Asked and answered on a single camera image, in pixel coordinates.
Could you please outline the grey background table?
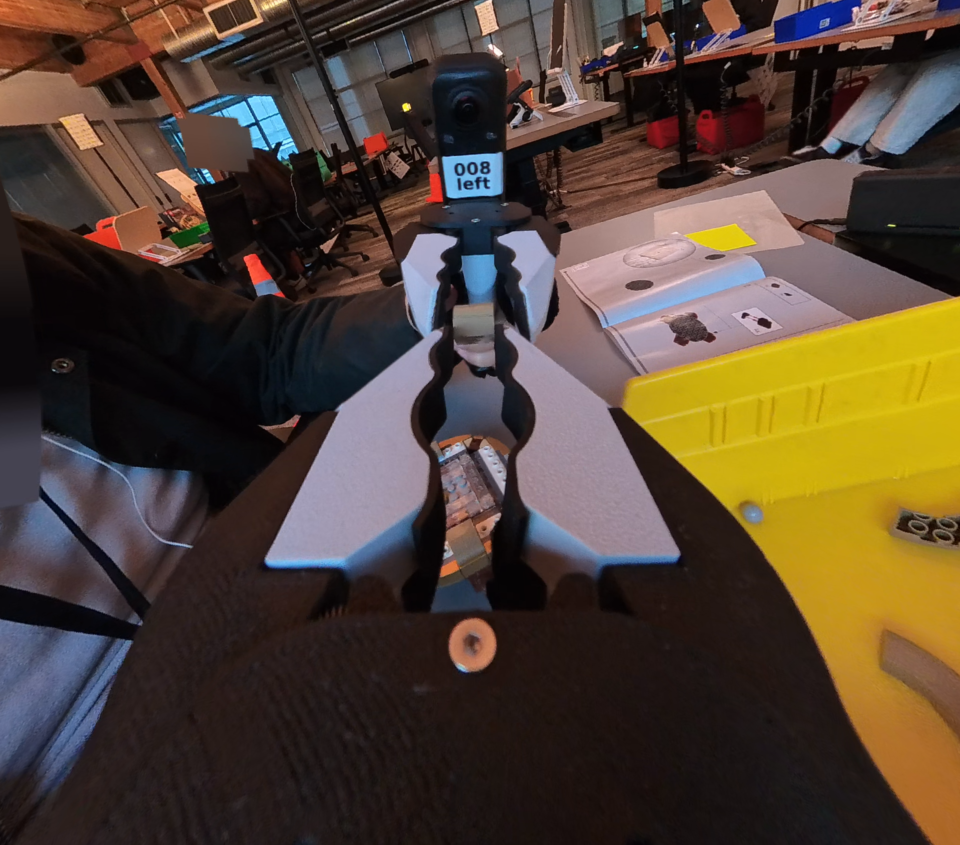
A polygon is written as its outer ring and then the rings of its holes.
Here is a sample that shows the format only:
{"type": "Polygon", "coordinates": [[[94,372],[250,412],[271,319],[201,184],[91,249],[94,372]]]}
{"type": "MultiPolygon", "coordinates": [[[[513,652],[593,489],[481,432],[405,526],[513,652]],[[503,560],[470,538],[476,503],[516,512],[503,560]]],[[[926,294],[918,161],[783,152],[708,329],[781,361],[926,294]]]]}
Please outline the grey background table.
{"type": "Polygon", "coordinates": [[[507,130],[506,149],[517,151],[534,142],[553,139],[578,128],[592,126],[597,122],[614,118],[620,111],[615,102],[598,100],[583,101],[575,106],[561,109],[546,109],[541,118],[533,116],[529,122],[507,130]]]}

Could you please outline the small tan brick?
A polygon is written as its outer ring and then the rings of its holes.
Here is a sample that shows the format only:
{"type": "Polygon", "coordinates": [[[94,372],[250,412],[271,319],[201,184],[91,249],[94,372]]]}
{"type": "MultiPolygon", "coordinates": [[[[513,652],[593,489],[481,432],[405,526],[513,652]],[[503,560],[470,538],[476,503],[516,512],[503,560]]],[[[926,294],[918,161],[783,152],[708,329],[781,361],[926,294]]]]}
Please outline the small tan brick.
{"type": "Polygon", "coordinates": [[[459,303],[452,308],[453,340],[463,347],[491,345],[496,336],[493,302],[459,303]]]}

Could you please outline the white frame stand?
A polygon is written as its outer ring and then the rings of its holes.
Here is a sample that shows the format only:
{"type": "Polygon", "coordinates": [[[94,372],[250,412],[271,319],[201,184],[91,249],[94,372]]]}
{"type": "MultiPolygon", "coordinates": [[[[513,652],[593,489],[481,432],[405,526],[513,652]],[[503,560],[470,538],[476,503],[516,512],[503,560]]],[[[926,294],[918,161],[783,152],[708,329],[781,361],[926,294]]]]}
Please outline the white frame stand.
{"type": "Polygon", "coordinates": [[[558,113],[585,103],[574,86],[570,72],[562,67],[543,71],[539,84],[539,103],[549,112],[558,113]]]}

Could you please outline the round toy brick model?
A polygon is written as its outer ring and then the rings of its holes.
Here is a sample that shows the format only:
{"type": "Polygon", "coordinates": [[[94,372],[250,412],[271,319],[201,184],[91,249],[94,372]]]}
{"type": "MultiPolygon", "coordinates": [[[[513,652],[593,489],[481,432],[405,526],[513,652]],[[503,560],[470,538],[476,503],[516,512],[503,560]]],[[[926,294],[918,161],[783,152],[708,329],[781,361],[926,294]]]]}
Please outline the round toy brick model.
{"type": "Polygon", "coordinates": [[[468,583],[480,594],[493,577],[492,540],[506,490],[509,448],[496,438],[462,435],[431,444],[445,503],[438,586],[468,583]]]}

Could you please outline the wall calendar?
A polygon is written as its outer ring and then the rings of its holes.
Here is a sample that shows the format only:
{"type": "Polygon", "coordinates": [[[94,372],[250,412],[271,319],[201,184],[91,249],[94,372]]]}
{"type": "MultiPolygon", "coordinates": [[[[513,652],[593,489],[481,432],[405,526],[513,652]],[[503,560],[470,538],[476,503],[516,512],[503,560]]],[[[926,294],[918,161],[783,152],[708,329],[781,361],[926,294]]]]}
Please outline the wall calendar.
{"type": "Polygon", "coordinates": [[[101,137],[84,114],[61,116],[58,122],[79,151],[89,151],[103,146],[101,137]]]}

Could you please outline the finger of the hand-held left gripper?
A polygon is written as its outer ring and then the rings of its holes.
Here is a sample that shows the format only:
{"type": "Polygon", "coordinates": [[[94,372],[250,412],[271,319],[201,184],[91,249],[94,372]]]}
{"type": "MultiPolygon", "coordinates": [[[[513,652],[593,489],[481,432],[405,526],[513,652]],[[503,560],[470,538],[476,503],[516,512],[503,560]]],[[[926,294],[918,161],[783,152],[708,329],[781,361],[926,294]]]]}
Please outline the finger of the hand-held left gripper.
{"type": "Polygon", "coordinates": [[[412,324],[426,337],[447,322],[451,263],[458,258],[458,237],[416,231],[401,260],[406,303],[412,324]]]}
{"type": "Polygon", "coordinates": [[[497,303],[524,338],[537,340],[555,316],[557,229],[513,229],[497,237],[497,303]]]}

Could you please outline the yellow plastic bin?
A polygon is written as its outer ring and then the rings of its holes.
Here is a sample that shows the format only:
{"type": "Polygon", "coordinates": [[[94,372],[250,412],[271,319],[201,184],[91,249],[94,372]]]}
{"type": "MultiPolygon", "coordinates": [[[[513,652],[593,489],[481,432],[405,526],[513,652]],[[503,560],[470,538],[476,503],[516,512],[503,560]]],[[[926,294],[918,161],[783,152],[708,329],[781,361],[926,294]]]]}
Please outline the yellow plastic bin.
{"type": "Polygon", "coordinates": [[[958,843],[958,736],[880,667],[882,631],[958,673],[959,304],[945,299],[628,382],[622,405],[774,566],[858,734],[933,843],[958,843]]]}

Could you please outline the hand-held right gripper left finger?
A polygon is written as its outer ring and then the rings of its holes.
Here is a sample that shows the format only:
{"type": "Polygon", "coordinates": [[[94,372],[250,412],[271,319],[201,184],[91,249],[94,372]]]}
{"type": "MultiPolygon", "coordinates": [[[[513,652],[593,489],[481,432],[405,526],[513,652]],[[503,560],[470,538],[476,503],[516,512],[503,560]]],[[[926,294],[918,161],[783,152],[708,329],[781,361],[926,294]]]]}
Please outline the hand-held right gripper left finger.
{"type": "Polygon", "coordinates": [[[273,569],[331,568],[385,579],[427,612],[446,542],[439,459],[452,327],[424,337],[337,411],[267,552],[273,569]]]}

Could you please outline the instruction booklet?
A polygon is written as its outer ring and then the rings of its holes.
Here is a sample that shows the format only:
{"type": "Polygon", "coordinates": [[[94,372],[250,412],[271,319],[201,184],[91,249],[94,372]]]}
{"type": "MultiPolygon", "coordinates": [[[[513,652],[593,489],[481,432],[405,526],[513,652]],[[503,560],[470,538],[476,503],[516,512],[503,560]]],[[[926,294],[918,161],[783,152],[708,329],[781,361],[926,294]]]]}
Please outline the instruction booklet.
{"type": "Polygon", "coordinates": [[[641,375],[852,323],[749,253],[677,232],[561,270],[641,375]]]}

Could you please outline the black office chair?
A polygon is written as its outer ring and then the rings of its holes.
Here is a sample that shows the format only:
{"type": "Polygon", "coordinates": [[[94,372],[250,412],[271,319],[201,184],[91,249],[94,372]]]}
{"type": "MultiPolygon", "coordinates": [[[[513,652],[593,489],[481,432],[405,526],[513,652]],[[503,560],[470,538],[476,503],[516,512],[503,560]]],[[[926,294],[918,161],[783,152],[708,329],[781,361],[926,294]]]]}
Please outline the black office chair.
{"type": "Polygon", "coordinates": [[[356,277],[358,271],[334,254],[336,248],[349,259],[359,258],[366,263],[370,257],[362,251],[350,251],[342,241],[348,231],[347,222],[340,211],[330,202],[325,191],[325,182],[316,152],[296,153],[290,156],[292,171],[291,186],[294,192],[294,214],[300,225],[296,233],[300,244],[306,248],[307,257],[313,258],[306,266],[306,290],[313,294],[318,283],[315,277],[324,271],[346,270],[356,277]]]}
{"type": "Polygon", "coordinates": [[[201,183],[196,185],[196,192],[219,262],[241,287],[252,291],[245,257],[258,251],[258,241],[237,179],[201,183]]]}

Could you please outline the white black gripper device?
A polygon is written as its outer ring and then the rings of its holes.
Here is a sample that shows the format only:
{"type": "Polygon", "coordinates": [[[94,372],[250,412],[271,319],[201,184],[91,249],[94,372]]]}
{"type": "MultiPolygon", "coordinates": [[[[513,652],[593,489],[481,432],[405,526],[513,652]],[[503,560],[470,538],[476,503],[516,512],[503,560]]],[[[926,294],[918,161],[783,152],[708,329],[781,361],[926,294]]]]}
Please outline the white black gripper device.
{"type": "Polygon", "coordinates": [[[525,80],[513,87],[508,95],[508,124],[510,130],[518,129],[532,121],[543,121],[533,98],[532,80],[525,80]]]}

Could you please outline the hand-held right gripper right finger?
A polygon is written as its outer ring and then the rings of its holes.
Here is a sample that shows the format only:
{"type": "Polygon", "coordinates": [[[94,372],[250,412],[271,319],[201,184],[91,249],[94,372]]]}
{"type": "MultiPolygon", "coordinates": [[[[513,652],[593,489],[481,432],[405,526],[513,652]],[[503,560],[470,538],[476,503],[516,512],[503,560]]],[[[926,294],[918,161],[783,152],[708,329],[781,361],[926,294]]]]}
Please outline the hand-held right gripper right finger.
{"type": "Polygon", "coordinates": [[[516,329],[496,327],[495,353],[515,443],[492,539],[491,607],[541,609],[567,575],[675,564],[677,543],[625,438],[640,428],[516,329]]]}

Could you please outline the black display screen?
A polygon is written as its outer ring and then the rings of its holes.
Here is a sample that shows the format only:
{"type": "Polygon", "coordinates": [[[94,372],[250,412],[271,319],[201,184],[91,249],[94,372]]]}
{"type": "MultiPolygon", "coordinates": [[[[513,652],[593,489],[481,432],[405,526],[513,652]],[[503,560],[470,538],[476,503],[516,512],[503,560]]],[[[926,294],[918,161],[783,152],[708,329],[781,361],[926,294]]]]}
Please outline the black display screen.
{"type": "Polygon", "coordinates": [[[433,130],[432,89],[435,72],[427,59],[411,62],[391,71],[376,84],[383,110],[392,131],[405,128],[405,111],[411,111],[428,131],[433,130]]]}

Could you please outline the white paper sheet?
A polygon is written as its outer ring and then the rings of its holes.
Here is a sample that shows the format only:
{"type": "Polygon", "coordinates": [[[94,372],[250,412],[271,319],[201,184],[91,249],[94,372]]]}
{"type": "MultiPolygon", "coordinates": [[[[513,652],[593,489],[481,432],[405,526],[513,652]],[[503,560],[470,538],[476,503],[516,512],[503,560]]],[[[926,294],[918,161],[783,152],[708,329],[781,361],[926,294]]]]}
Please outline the white paper sheet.
{"type": "Polygon", "coordinates": [[[741,251],[743,254],[803,244],[801,235],[765,191],[676,205],[657,211],[654,215],[654,238],[664,239],[674,234],[684,237],[684,233],[729,224],[739,225],[758,244],[758,248],[741,251]]]}

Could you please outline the person's grey hoodie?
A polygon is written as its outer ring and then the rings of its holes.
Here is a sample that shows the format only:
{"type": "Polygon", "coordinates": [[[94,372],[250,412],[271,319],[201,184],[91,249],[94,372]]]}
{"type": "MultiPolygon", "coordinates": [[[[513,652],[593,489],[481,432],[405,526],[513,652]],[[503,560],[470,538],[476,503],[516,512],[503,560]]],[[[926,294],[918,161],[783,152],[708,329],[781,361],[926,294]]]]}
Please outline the person's grey hoodie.
{"type": "MultiPolygon", "coordinates": [[[[40,485],[150,600],[209,514],[198,474],[109,463],[52,433],[43,435],[40,485]]],[[[2,510],[1,575],[6,586],[135,619],[41,500],[2,510]]],[[[129,647],[123,639],[2,621],[2,826],[11,835],[74,765],[129,647]]]]}

